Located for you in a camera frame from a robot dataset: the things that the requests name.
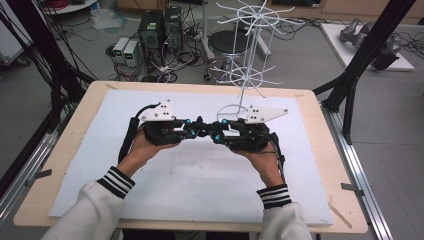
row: person's right hand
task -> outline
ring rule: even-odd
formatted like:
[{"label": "person's right hand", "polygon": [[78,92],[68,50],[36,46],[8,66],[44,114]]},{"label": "person's right hand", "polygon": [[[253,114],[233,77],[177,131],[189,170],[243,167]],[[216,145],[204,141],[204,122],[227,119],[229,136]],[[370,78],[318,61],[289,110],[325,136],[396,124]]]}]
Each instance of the person's right hand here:
[{"label": "person's right hand", "polygon": [[270,142],[268,142],[268,145],[260,152],[233,152],[249,159],[252,166],[259,172],[259,176],[266,187],[273,187],[284,183],[278,168],[275,150]]},{"label": "person's right hand", "polygon": [[140,131],[131,146],[129,153],[118,164],[117,168],[128,177],[131,177],[138,169],[143,167],[147,161],[153,158],[159,151],[173,148],[178,144],[167,144],[156,146],[146,139],[144,131]]}]

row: white foam board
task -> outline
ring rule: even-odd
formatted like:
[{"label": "white foam board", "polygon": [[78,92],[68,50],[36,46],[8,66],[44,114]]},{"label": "white foam board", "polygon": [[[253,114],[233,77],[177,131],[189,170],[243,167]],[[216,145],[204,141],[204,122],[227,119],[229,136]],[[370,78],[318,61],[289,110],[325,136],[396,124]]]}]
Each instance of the white foam board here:
[{"label": "white foam board", "polygon": [[[356,48],[349,42],[340,41],[340,31],[345,29],[347,25],[339,24],[327,24],[322,23],[321,28],[325,34],[327,40],[331,43],[332,48],[336,52],[340,61],[346,67],[352,61],[353,56],[356,53]],[[356,33],[359,32],[362,26],[356,27]],[[398,60],[392,63],[385,70],[387,71],[412,71],[414,67],[402,56],[402,54],[397,53]],[[373,70],[371,66],[368,66],[367,70]]]},{"label": "white foam board", "polygon": [[[109,91],[71,161],[50,216],[62,216],[79,189],[101,178],[117,163],[128,122],[142,107],[170,99],[179,119],[216,120],[217,111],[239,99],[231,95]],[[246,106],[287,108],[289,114],[267,122],[278,134],[286,157],[285,176],[293,201],[309,225],[333,223],[295,98],[244,97]],[[208,137],[183,141],[159,152],[133,176],[124,219],[261,223],[263,205],[256,190],[265,185],[245,158]]]}]

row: wooden table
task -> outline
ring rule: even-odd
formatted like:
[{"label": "wooden table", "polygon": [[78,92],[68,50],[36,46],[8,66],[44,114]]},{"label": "wooden table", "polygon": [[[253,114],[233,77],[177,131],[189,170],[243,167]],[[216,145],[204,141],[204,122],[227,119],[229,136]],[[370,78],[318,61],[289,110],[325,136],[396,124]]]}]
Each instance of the wooden table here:
[{"label": "wooden table", "polygon": [[[237,95],[239,92],[239,89],[233,86],[111,81],[92,83],[44,165],[43,170],[52,169],[52,175],[38,179],[34,183],[14,218],[16,225],[51,226],[57,221],[57,218],[49,217],[48,213],[59,192],[68,165],[77,152],[81,140],[96,115],[106,92],[109,90],[155,90],[162,92],[220,93],[232,95]],[[366,232],[368,226],[354,192],[341,188],[341,183],[350,183],[350,180],[313,92],[310,90],[277,88],[261,88],[261,92],[267,96],[295,98],[299,106],[334,219],[334,224],[331,226],[310,227],[309,230],[317,233]],[[246,91],[245,94],[257,95],[257,92]],[[259,232],[261,225],[247,223],[121,220],[118,228]]]}]

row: black and white striped cuff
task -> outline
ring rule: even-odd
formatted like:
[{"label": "black and white striped cuff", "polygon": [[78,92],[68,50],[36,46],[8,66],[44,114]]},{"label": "black and white striped cuff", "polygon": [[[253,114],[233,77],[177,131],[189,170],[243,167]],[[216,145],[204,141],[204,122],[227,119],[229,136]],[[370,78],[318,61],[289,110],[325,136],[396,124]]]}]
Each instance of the black and white striped cuff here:
[{"label": "black and white striped cuff", "polygon": [[257,191],[257,193],[261,197],[265,209],[282,207],[292,202],[287,184],[264,188]]},{"label": "black and white striped cuff", "polygon": [[134,187],[135,182],[121,173],[116,167],[110,167],[109,171],[97,182],[119,198],[125,198]]}]

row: black metal pole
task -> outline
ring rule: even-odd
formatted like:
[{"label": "black metal pole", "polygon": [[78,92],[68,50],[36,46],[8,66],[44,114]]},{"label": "black metal pole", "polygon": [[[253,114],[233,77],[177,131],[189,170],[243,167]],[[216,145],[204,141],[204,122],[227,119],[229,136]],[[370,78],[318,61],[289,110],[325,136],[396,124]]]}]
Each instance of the black metal pole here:
[{"label": "black metal pole", "polygon": [[347,98],[342,132],[349,144],[352,144],[350,132],[356,85],[361,75],[379,54],[380,48],[408,13],[409,9],[411,9],[412,5],[414,5],[415,1],[389,1],[365,41],[353,56],[352,61],[346,67],[346,70],[338,78],[313,90],[318,95],[333,88],[330,96],[322,102],[322,106],[334,112],[339,110],[340,104]]}]

